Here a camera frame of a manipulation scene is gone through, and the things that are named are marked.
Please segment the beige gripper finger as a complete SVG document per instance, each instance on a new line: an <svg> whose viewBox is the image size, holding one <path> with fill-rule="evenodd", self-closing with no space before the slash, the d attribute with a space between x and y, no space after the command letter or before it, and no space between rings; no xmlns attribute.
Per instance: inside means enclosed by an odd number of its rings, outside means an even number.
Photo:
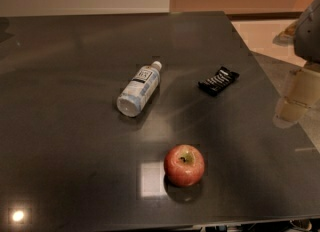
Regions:
<svg viewBox="0 0 320 232"><path fill-rule="evenodd" d="M320 65L306 63L291 70L285 83L284 96L293 103L312 106L320 99Z"/></svg>
<svg viewBox="0 0 320 232"><path fill-rule="evenodd" d="M307 106L281 97L276 104L273 123L276 127L282 129L292 127L307 111Z"/></svg>

